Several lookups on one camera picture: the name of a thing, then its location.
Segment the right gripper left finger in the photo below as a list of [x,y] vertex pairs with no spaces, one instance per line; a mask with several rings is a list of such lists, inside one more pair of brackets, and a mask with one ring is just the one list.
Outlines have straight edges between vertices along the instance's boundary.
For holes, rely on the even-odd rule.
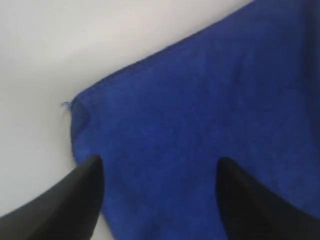
[[89,240],[104,197],[102,159],[92,155],[52,188],[0,218],[2,240]]

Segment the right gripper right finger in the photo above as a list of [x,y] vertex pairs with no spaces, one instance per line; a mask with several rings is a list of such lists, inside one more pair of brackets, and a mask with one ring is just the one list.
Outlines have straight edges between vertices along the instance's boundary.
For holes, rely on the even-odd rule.
[[216,168],[216,199],[229,240],[318,240],[320,220],[269,190],[229,157]]

